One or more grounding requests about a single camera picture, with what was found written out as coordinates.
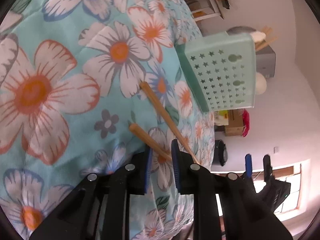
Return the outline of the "cardboard box under table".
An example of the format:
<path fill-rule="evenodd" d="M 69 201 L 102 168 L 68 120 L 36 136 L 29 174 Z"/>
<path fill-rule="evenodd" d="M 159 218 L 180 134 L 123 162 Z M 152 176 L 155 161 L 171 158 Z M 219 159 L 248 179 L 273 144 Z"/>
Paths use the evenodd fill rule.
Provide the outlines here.
<path fill-rule="evenodd" d="M 243 110 L 241 109 L 228 111 L 228 125 L 225 126 L 225 136 L 242 136 L 244 130 L 242 114 Z"/>

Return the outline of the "wooden chopstick on cloth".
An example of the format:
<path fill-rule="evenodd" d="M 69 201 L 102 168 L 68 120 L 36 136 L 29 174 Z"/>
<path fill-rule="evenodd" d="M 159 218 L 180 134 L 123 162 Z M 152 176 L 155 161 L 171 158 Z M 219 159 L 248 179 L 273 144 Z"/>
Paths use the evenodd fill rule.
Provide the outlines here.
<path fill-rule="evenodd" d="M 149 98 L 151 103 L 153 104 L 155 110 L 160 114 L 160 116 L 164 119 L 167 126 L 171 129 L 172 133 L 176 136 L 176 138 L 179 140 L 179 142 L 182 144 L 182 146 L 187 150 L 187 152 L 192 156 L 194 162 L 196 164 L 200 164 L 197 160 L 195 154 L 189 147 L 188 143 L 186 142 L 185 138 L 180 133 L 178 127 L 175 125 L 174 121 L 170 117 L 169 113 L 165 110 L 163 105 L 161 104 L 160 100 L 157 98 L 156 94 L 152 91 L 149 84 L 147 82 L 141 82 L 139 84 L 140 88 L 143 90 L 143 92 L 146 94 L 146 96 Z"/>

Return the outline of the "mint green utensil holder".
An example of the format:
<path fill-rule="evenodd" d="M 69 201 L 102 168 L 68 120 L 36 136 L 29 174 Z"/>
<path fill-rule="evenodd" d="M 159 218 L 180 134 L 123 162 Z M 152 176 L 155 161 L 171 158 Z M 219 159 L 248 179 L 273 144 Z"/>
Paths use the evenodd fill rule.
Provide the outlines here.
<path fill-rule="evenodd" d="M 176 52 L 201 112 L 254 106 L 256 57 L 250 34 L 221 32 L 180 44 Z"/>

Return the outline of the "floral teal tablecloth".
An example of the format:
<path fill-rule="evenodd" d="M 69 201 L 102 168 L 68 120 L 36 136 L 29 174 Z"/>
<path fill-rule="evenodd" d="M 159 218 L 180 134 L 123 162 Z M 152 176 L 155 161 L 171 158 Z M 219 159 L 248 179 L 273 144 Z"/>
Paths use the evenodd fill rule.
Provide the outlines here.
<path fill-rule="evenodd" d="M 23 239 L 90 173 L 111 174 L 174 135 L 145 81 L 200 164 L 214 155 L 175 47 L 201 36 L 184 0 L 17 0 L 1 24 L 1 208 Z"/>

